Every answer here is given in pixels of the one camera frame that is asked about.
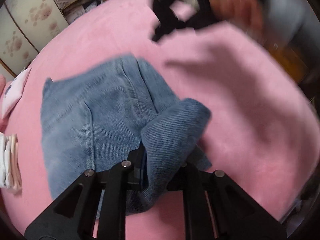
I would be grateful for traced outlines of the person right hand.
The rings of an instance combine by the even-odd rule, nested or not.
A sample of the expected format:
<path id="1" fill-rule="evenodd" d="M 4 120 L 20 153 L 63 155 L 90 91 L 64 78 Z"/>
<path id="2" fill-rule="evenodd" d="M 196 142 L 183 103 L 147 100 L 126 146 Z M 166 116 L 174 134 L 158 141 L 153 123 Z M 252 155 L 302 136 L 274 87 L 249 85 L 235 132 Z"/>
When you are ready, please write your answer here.
<path id="1" fill-rule="evenodd" d="M 209 0 L 209 2 L 217 19 L 231 21 L 258 34 L 263 32 L 263 9 L 258 0 Z"/>

